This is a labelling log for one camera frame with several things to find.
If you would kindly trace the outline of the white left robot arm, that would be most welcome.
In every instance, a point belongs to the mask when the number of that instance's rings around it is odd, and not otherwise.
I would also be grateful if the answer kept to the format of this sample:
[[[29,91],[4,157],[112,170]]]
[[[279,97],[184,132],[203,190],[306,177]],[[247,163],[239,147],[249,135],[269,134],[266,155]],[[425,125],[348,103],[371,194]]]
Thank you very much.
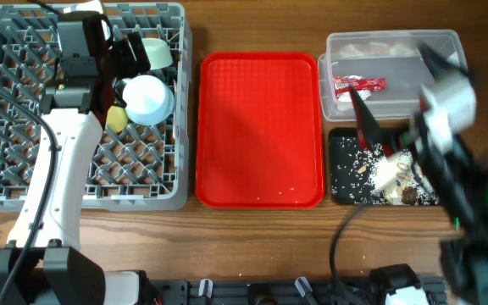
[[[80,252],[86,176],[100,142],[117,80],[149,64],[140,39],[115,40],[98,11],[58,16],[63,54],[34,121],[42,129],[25,204],[0,248],[1,304],[185,304],[141,270],[106,272]]]

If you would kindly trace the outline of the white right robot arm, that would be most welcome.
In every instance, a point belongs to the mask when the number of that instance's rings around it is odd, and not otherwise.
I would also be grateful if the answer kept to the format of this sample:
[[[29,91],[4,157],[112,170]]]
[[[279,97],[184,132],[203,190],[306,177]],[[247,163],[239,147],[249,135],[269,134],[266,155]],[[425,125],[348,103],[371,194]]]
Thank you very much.
[[[475,120],[474,77],[427,44],[418,44],[432,85],[423,85],[421,109],[408,123],[383,130],[367,109],[360,114],[361,137],[388,153],[408,150],[463,236],[441,243],[441,267],[460,299],[488,304],[488,167],[479,164],[460,134]]]

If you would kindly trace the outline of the white napkin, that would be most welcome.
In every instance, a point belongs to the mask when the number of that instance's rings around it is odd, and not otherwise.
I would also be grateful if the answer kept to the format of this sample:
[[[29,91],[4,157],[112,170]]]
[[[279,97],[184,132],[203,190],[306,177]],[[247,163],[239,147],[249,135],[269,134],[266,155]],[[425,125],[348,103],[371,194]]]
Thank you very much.
[[[358,95],[361,97],[363,101],[365,101],[368,97],[371,96],[371,91],[369,90],[358,90]],[[352,104],[352,97],[349,91],[342,93],[337,98],[337,109],[339,111],[346,111],[348,109],[353,108]]]

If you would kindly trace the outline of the red ketchup packet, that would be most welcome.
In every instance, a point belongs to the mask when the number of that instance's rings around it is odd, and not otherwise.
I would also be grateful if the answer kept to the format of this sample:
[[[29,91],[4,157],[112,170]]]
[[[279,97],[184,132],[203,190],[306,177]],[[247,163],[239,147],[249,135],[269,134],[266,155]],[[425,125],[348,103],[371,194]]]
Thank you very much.
[[[387,87],[386,78],[364,78],[358,75],[335,76],[334,88],[337,96],[349,92],[350,88],[357,91],[379,92]]]

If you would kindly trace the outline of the green bowl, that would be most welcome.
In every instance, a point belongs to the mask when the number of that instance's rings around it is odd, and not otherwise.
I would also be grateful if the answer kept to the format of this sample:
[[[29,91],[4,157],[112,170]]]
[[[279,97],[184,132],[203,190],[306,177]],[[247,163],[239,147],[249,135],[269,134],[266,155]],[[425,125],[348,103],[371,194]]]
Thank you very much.
[[[150,70],[164,69],[173,64],[167,42],[159,38],[143,38],[141,41],[147,53]]]

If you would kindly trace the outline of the yellow plastic cup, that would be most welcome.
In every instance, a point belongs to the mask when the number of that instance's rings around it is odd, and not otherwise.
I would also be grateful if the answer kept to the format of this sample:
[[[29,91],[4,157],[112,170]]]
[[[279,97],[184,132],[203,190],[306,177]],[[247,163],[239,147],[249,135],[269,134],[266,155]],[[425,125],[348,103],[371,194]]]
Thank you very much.
[[[105,126],[115,133],[120,133],[129,122],[125,109],[120,106],[112,106],[107,113]]]

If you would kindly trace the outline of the light blue bowl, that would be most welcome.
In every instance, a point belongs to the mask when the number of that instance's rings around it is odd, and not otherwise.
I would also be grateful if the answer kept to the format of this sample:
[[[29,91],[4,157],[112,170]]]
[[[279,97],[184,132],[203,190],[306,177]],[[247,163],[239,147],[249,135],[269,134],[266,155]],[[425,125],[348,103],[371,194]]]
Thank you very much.
[[[175,106],[175,95],[159,78],[139,75],[124,79],[122,98],[127,117],[139,125],[157,125],[164,122]]]

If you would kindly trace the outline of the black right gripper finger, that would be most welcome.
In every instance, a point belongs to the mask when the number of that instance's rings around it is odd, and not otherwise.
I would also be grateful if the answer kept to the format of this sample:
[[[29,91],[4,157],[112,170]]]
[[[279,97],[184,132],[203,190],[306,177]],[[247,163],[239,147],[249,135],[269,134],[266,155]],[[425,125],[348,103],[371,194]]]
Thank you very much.
[[[369,111],[367,105],[354,87],[350,87],[350,96],[356,115],[358,143],[361,149],[373,148],[382,142],[380,125]]]
[[[464,75],[464,70],[455,64],[448,62],[440,54],[434,51],[429,45],[424,42],[419,42],[417,46],[420,56],[424,61],[425,66],[431,73],[434,80],[440,79],[448,72],[458,72]]]

